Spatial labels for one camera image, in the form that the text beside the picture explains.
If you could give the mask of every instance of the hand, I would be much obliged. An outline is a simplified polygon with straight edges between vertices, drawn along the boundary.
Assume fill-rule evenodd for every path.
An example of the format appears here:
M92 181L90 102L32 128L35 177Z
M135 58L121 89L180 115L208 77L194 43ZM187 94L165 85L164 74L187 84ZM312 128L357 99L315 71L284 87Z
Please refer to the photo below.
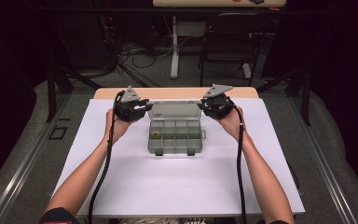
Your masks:
M241 116L243 117L242 108L237 105L237 108L241 112ZM240 117L238 116L237 110L234 108L229 112L227 116L225 116L223 119L217 119L217 122L219 122L225 131L233 136L235 140L237 140L240 137Z
M106 112L106 124L105 124L105 132L104 132L104 140L109 139L109 133L110 133L110 128L112 127L112 118L114 116L115 119L115 129L114 129L114 133L113 133L113 142L115 143L116 141L118 141L118 139L123 136L123 134L128 130L128 128L130 127L130 125L133 122L126 122L123 121L121 119L117 119L117 116L114 115L114 111L113 109L109 109Z

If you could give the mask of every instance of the table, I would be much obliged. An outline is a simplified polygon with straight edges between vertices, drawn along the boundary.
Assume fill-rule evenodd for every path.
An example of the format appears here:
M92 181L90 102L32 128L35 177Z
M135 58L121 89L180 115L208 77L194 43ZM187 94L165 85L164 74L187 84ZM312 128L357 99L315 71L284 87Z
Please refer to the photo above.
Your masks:
M255 4L249 0L234 2L233 0L153 0L154 7L284 7L286 0L265 0L262 4ZM172 65L171 78L178 78L179 48L178 48L178 21L172 20ZM243 67L244 74L250 74L249 65Z
M90 100L57 187L97 146L103 136L104 114L117 92L126 88L99 89ZM134 88L142 98L200 99L209 88ZM250 135L285 189L294 213L303 213L293 178L269 119L254 88L227 92L245 111ZM109 172L94 204L96 217L230 217L241 214L236 171L237 143L221 126L201 116L206 130L203 150L195 156L166 154L157 157L147 150L150 120L132 124L113 148ZM260 214L246 163L242 179L248 215ZM79 217L88 213L90 195Z

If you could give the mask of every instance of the forearm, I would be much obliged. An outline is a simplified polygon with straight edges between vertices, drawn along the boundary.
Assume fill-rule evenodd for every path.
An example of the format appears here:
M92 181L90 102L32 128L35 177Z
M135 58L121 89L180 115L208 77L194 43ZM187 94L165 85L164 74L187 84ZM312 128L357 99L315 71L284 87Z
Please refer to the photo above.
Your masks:
M63 207L75 216L100 172L107 152L107 138L65 179L46 208Z
M242 151L266 223L274 220L295 223L290 204L278 178L260 155L246 131L243 135Z

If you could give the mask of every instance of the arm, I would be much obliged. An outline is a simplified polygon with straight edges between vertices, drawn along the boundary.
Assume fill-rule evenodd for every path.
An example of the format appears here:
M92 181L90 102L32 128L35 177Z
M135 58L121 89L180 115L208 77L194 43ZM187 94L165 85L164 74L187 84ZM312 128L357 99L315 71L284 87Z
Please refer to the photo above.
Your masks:
M100 172L107 153L107 140L112 125L113 110L106 113L105 132L101 143L94 151L65 179L51 198L46 208L63 207L75 216L86 200L89 192ZM113 143L115 143L129 128L130 123L118 119L115 122Z
M240 119L236 110L232 110L225 118L218 120L227 133L239 141ZM258 152L252 137L243 131L242 151L248 164L249 174L255 189L255 196L260 205L266 223L282 220L295 223L286 194L269 165Z

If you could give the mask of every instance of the box lid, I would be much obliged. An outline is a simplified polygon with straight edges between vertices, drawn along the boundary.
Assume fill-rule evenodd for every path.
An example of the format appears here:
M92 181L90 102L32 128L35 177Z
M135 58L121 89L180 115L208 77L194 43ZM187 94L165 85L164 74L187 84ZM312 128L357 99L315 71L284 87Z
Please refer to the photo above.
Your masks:
M200 101L150 101L153 105L147 113L152 120L188 120L200 119Z

